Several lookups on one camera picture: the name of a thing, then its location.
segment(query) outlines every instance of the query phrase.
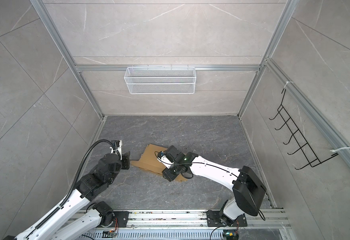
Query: gray floor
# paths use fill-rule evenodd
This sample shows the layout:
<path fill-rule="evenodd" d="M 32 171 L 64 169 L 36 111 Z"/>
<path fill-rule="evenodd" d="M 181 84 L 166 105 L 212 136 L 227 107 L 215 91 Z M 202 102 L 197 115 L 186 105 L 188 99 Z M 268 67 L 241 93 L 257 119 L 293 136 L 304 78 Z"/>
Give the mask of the gray floor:
<path fill-rule="evenodd" d="M 131 151 L 131 160 L 139 160 L 150 143 L 174 145 L 183 152 L 193 151 L 229 167 L 249 166 L 258 173 L 236 116 L 109 116 L 99 138 L 121 139 L 122 151 Z M 109 146 L 97 146 L 85 173 L 107 152 Z M 121 170 L 95 201 L 103 200 L 114 209 L 219 209 L 232 197 L 230 190 L 204 177 L 168 182 L 131 166 Z M 270 208 L 267 196 L 262 208 Z"/>

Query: black hook rack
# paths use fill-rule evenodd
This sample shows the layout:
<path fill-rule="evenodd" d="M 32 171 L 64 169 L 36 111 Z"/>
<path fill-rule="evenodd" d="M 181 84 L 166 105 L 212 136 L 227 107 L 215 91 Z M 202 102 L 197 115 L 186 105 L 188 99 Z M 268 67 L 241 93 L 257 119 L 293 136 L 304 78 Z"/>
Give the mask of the black hook rack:
<path fill-rule="evenodd" d="M 280 115 L 280 117 L 281 117 L 281 118 L 283 119 L 283 121 L 284 121 L 284 124 L 283 124 L 279 129 L 276 129 L 276 128 L 275 128 L 275 130 L 278 131 L 278 130 L 282 129 L 282 127 L 284 127 L 284 125 L 287 125 L 289 131 L 290 131 L 291 134 L 292 134 L 291 137 L 290 137 L 290 139 L 289 139 L 289 141 L 288 141 L 287 143 L 283 142 L 283 144 L 284 144 L 284 145 L 289 144 L 289 143 L 291 142 L 292 137 L 293 137 L 293 138 L 295 139 L 295 141 L 297 142 L 297 145 L 299 146 L 299 148 L 298 148 L 296 151 L 294 151 L 293 153 L 287 153 L 287 154 L 288 154 L 288 155 L 292 155 L 292 154 L 295 154 L 297 151 L 301 150 L 302 153 L 304 154 L 305 158 L 307 159 L 308 163 L 307 163 L 306 165 L 302 166 L 301 168 L 295 168 L 295 169 L 296 169 L 296 170 L 300 170 L 300 169 L 305 168 L 305 167 L 308 166 L 308 165 L 310 165 L 311 167 L 315 167 L 315 166 L 317 166 L 317 165 L 319 165 L 319 164 L 322 164 L 323 162 L 326 162 L 326 161 L 330 160 L 331 158 L 333 158 L 333 157 L 339 155 L 338 153 L 334 153 L 334 154 L 331 155 L 331 157 L 329 157 L 328 159 L 326 159 L 326 160 L 324 160 L 324 161 L 321 161 L 321 160 L 318 158 L 318 156 L 316 155 L 316 153 L 313 151 L 311 145 L 308 143 L 307 139 L 304 137 L 304 135 L 302 134 L 302 132 L 300 131 L 300 129 L 297 127 L 296 123 L 293 121 L 293 119 L 292 119 L 292 117 L 290 116 L 290 114 L 289 114 L 289 113 L 287 112 L 287 110 L 284 108 L 284 106 L 283 106 L 283 100 L 284 100 L 285 92 L 286 92 L 286 90 L 283 89 L 283 91 L 282 91 L 282 94 L 283 94 L 282 102 L 280 103 L 280 106 L 277 108 L 277 114 L 276 114 L 276 116 L 275 116 L 274 118 L 272 118 L 272 119 L 269 118 L 269 120 L 273 120 L 273 119 L 275 119 L 278 115 Z M 284 111 L 287 113 L 287 115 L 288 115 L 288 119 L 287 119 L 287 120 L 285 120 L 285 118 L 284 118 L 284 117 L 282 116 L 282 114 L 280 113 L 282 110 L 284 110 Z M 295 127 L 297 128 L 297 130 L 296 130 L 295 132 L 292 132 L 291 128 L 288 126 L 288 124 L 287 124 L 288 121 L 291 121 L 291 122 L 295 125 Z M 298 133 L 298 132 L 299 132 L 299 133 L 302 135 L 302 137 L 304 138 L 305 144 L 303 144 L 303 145 L 300 145 L 300 143 L 297 141 L 297 139 L 296 139 L 296 137 L 295 137 L 295 134 Z M 315 159 L 314 159 L 313 161 L 310 161 L 310 160 L 308 159 L 307 155 L 305 154 L 304 150 L 302 149 L 302 148 L 303 148 L 304 146 L 306 146 L 306 145 L 308 145 L 309 149 L 312 151 L 312 153 L 313 153 L 314 156 L 315 156 Z"/>

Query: wire rack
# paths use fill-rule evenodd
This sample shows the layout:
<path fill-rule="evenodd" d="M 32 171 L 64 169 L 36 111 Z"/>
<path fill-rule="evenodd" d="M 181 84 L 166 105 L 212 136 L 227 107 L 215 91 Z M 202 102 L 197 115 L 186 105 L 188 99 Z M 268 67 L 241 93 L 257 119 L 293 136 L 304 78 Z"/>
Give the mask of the wire rack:
<path fill-rule="evenodd" d="M 296 143 L 297 143 L 297 145 L 299 146 L 299 148 L 298 148 L 296 151 L 294 151 L 293 153 L 287 153 L 287 154 L 288 154 L 288 155 L 292 155 L 292 154 L 295 154 L 297 151 L 301 150 L 302 153 L 304 154 L 305 159 L 308 161 L 308 163 L 307 163 L 306 165 L 304 165 L 304 166 L 302 166 L 302 167 L 300 167 L 300 168 L 295 168 L 295 169 L 296 169 L 296 170 L 300 170 L 300 169 L 305 168 L 305 167 L 308 166 L 308 165 L 310 165 L 311 167 L 315 167 L 315 166 L 317 166 L 317 165 L 319 165 L 319 164 L 322 164 L 323 162 L 326 162 L 326 161 L 330 160 L 331 158 L 333 158 L 333 157 L 339 155 L 338 153 L 334 153 L 334 154 L 332 154 L 329 158 L 327 158 L 327 159 L 325 159 L 325 160 L 323 160 L 323 161 L 321 161 L 321 160 L 318 158 L 318 156 L 316 155 L 316 153 L 313 151 L 311 145 L 308 143 L 307 139 L 304 137 L 304 135 L 302 134 L 302 132 L 300 131 L 300 129 L 298 128 L 298 126 L 296 125 L 296 123 L 293 121 L 293 119 L 292 119 L 292 117 L 290 116 L 290 114 L 287 112 L 287 110 L 286 110 L 286 109 L 284 108 L 284 106 L 283 106 L 283 100 L 284 100 L 284 96 L 285 96 L 285 89 L 283 89 L 282 94 L 283 94 L 283 98 L 282 98 L 282 102 L 280 103 L 280 106 L 277 108 L 277 114 L 276 114 L 276 116 L 275 116 L 274 118 L 272 118 L 272 119 L 269 118 L 269 120 L 274 120 L 278 115 L 283 119 L 284 124 L 283 124 L 280 128 L 278 128 L 278 129 L 275 128 L 275 130 L 278 131 L 278 130 L 282 129 L 282 127 L 287 126 L 287 128 L 289 129 L 289 131 L 290 131 L 291 134 L 292 134 L 291 137 L 290 137 L 290 139 L 289 139 L 289 141 L 288 141 L 287 143 L 283 142 L 283 144 L 284 144 L 284 145 L 288 145 L 288 144 L 291 142 L 292 138 L 294 138 L 295 141 L 296 141 Z M 288 116 L 287 119 L 286 119 L 285 117 L 283 117 L 283 115 L 281 114 L 281 111 L 282 111 L 282 110 L 284 110 L 283 112 L 285 112 L 285 113 L 287 114 L 287 116 Z M 304 139 L 303 142 L 297 141 L 297 139 L 296 139 L 296 135 L 297 135 L 297 134 L 300 134 L 300 135 L 303 137 L 303 139 Z M 306 151 L 310 151 L 310 152 L 311 152 L 311 155 L 314 156 L 314 157 L 313 157 L 313 160 L 309 160 L 309 157 L 307 156 L 308 154 L 307 154 Z"/>
<path fill-rule="evenodd" d="M 128 67 L 124 80 L 131 94 L 194 93 L 194 67 Z"/>

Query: metal mesh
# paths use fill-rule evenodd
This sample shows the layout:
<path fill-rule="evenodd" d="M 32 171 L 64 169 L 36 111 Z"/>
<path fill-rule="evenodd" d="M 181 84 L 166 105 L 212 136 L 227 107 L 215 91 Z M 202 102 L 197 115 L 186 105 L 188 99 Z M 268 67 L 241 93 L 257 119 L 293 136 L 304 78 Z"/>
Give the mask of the metal mesh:
<path fill-rule="evenodd" d="M 193 67 L 129 67 L 124 75 L 131 94 L 194 93 Z"/>

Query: brown cardboard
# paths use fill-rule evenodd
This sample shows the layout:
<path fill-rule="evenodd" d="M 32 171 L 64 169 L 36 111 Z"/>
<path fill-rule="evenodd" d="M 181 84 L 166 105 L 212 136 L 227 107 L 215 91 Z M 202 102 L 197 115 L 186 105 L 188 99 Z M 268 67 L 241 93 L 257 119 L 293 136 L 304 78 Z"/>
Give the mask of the brown cardboard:
<path fill-rule="evenodd" d="M 155 151 L 160 152 L 166 150 L 167 148 L 165 147 L 149 144 L 144 150 L 139 161 L 130 161 L 130 163 L 140 169 L 146 170 L 155 175 L 163 176 L 162 171 L 166 168 L 166 166 L 163 163 L 159 162 L 158 159 L 155 157 Z M 184 178 L 181 174 L 179 174 L 175 178 L 175 181 L 184 182 L 187 181 L 187 179 Z"/>

